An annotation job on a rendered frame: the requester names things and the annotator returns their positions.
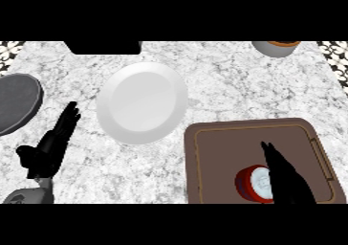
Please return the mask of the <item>brown rectangular tray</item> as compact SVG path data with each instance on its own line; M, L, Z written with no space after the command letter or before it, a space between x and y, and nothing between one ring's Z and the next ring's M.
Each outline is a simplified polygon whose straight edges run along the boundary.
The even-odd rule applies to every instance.
M320 204L343 204L317 132L300 118L200 122L184 134L187 191L191 204L261 204L268 200L250 188L250 174L268 166L261 143L274 144L303 177Z

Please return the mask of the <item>black appliance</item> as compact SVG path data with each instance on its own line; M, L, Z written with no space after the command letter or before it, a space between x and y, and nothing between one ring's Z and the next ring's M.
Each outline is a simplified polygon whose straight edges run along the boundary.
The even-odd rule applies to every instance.
M139 41L65 41L76 55L138 55L142 51Z

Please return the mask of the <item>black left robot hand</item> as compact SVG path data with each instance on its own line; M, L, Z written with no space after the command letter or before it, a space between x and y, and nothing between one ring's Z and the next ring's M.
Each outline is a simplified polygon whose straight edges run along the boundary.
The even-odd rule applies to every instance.
M46 132L37 146L21 145L17 148L20 164L27 169L29 179L51 178L58 172L79 119L77 103L71 101L54 129Z

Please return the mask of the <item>dark grey round pan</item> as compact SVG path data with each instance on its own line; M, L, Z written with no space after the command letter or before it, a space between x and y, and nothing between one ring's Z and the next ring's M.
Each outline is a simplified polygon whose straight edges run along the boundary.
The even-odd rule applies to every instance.
M39 80L27 74L0 77L0 136L14 133L36 116L45 90Z

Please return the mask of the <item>grey pot with orange rim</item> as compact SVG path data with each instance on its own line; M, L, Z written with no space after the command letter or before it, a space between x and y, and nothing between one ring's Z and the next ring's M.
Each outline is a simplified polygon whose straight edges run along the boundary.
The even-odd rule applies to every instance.
M296 50L299 41L253 41L256 50L269 57L286 57Z

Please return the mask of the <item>white oval plate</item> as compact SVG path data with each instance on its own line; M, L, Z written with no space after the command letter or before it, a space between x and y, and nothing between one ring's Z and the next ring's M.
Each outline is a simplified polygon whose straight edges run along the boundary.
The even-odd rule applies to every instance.
M111 76L97 99L97 118L105 133L126 145L163 139L178 127L188 106L179 73L157 62L138 62Z

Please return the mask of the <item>red can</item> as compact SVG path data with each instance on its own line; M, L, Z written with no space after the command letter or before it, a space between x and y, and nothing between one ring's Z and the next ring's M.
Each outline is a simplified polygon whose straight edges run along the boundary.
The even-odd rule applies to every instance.
M243 199L262 204L271 203L269 168L262 165L244 168L237 173L235 187Z

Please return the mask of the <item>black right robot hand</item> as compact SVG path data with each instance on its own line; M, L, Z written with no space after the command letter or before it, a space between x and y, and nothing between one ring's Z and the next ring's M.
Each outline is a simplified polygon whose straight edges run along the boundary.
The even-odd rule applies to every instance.
M306 181L272 143L261 142L269 168L272 200L280 205L317 203Z

